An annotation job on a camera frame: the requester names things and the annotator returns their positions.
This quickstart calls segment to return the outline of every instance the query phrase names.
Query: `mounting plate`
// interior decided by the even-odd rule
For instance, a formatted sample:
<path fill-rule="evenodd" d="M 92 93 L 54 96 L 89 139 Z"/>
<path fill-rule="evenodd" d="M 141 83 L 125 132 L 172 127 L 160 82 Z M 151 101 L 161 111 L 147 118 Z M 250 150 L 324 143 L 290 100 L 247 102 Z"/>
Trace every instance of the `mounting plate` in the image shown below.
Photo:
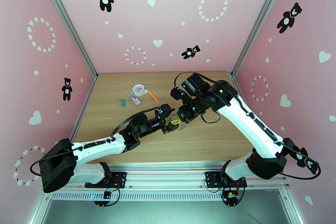
<path fill-rule="evenodd" d="M 221 175 L 218 171 L 206 171 L 204 174 L 208 188 L 225 187 L 224 183 L 222 182 Z M 229 187 L 237 187 L 236 183 L 238 183 L 239 187 L 247 187 L 246 179 L 243 178 L 240 178 L 238 181 L 230 179 Z"/>

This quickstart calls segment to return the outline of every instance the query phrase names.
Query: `white heart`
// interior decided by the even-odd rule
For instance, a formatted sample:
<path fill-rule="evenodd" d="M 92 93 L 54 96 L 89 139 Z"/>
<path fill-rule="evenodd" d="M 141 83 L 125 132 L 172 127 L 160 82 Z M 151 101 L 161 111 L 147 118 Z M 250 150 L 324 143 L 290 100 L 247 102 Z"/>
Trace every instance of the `white heart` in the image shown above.
<path fill-rule="evenodd" d="M 41 113 L 39 111 L 34 111 L 33 116 L 29 119 L 31 125 L 37 125 L 42 123 Z"/>
<path fill-rule="evenodd" d="M 152 7 L 154 7 L 155 0 L 147 0 L 147 3 L 150 4 Z"/>
<path fill-rule="evenodd" d="M 299 154 L 297 154 L 297 159 L 301 160 L 303 157 Z"/>
<path fill-rule="evenodd" d="M 305 200 L 308 204 L 310 204 L 311 206 L 313 205 L 313 203 L 312 203 L 312 198 L 310 197 L 310 195 L 306 195 L 306 196 L 304 197 L 304 200 Z"/>
<path fill-rule="evenodd" d="M 280 106 L 288 108 L 291 106 L 291 101 L 288 100 L 287 95 L 282 95 L 280 99 Z"/>
<path fill-rule="evenodd" d="M 162 45 L 163 41 L 162 40 L 153 40 L 153 44 L 156 46 L 156 47 L 160 47 Z"/>
<path fill-rule="evenodd" d="M 320 63 L 324 63 L 331 58 L 331 54 L 330 53 L 325 53 L 324 51 L 321 51 L 320 54 L 318 55 L 318 57 L 320 59 Z"/>

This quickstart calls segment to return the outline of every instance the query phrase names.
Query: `pencil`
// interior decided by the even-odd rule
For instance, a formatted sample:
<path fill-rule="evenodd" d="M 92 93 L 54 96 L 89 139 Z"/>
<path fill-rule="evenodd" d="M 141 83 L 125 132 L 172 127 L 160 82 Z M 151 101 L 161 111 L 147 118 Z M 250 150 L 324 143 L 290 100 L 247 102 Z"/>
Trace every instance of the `pencil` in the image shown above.
<path fill-rule="evenodd" d="M 160 103 L 159 100 L 153 95 L 151 91 L 148 91 L 149 95 L 154 99 L 155 102 Z"/>

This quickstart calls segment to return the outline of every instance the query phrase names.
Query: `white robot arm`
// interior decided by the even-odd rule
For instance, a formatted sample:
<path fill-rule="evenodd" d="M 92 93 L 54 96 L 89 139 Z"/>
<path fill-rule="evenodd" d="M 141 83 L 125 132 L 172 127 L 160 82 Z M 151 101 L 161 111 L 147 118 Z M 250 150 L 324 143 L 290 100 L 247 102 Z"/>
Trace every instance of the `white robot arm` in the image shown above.
<path fill-rule="evenodd" d="M 202 78 L 214 85 L 210 86 Z M 267 127 L 228 82 L 213 81 L 199 73 L 193 73 L 182 83 L 190 96 L 176 86 L 176 82 L 174 86 L 171 96 L 183 102 L 176 112 L 179 120 L 166 124 L 165 119 L 174 108 L 164 104 L 133 115 L 121 123 L 109 137 L 90 142 L 70 143 L 69 139 L 59 141 L 41 160 L 35 162 L 40 165 L 44 192 L 56 191 L 70 183 L 87 182 L 98 187 L 108 186 L 111 173 L 107 164 L 87 164 L 88 162 L 130 151 L 140 144 L 140 138 L 160 129 L 164 134 L 174 131 L 179 123 L 189 123 L 199 115 L 202 116 L 209 108 L 230 120 L 254 147 L 247 155 L 226 162 L 220 171 L 224 184 L 232 184 L 253 174 L 270 179 L 283 171 L 287 154 L 296 158 L 293 152 L 299 151 L 299 148 L 289 138 L 283 139 Z M 155 110 L 155 118 L 148 120 L 145 112 L 152 110 Z M 127 122 L 129 124 L 126 128 L 116 133 Z M 317 162 L 310 165 L 312 173 L 315 174 L 317 169 Z"/>

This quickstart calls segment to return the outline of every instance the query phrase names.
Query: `white dot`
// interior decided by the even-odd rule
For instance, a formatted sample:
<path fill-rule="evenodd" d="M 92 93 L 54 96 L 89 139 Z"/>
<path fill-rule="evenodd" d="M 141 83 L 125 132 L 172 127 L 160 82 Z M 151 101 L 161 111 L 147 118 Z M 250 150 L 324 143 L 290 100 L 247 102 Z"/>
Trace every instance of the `white dot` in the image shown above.
<path fill-rule="evenodd" d="M 331 115 L 331 116 L 329 116 L 329 120 L 331 122 L 335 122 L 336 121 L 336 117 L 334 115 Z"/>

